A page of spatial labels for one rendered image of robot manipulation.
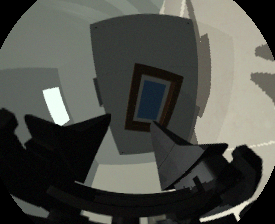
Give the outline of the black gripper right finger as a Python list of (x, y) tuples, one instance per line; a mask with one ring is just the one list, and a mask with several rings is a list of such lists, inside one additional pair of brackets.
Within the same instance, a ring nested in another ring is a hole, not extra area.
[(161, 190), (174, 189), (174, 184), (181, 177), (188, 175), (189, 171), (192, 171), (204, 157), (223, 155), (229, 145), (225, 143), (190, 144), (190, 141), (188, 143), (182, 137), (178, 137), (158, 121), (152, 121), (149, 129)]

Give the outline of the brown rectangular picture frame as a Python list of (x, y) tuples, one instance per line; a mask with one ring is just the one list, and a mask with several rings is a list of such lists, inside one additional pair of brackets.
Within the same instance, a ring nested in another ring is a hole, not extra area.
[(125, 129), (150, 132), (152, 121), (168, 127), (184, 77), (177, 73), (134, 64)]

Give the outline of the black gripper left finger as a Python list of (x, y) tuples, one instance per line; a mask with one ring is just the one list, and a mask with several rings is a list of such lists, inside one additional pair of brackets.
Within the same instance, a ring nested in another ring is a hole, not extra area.
[(24, 120), (29, 135), (59, 149), (62, 160), (77, 177), (74, 181), (84, 184), (98, 148), (108, 132), (109, 113), (65, 127), (33, 115), (25, 115)]

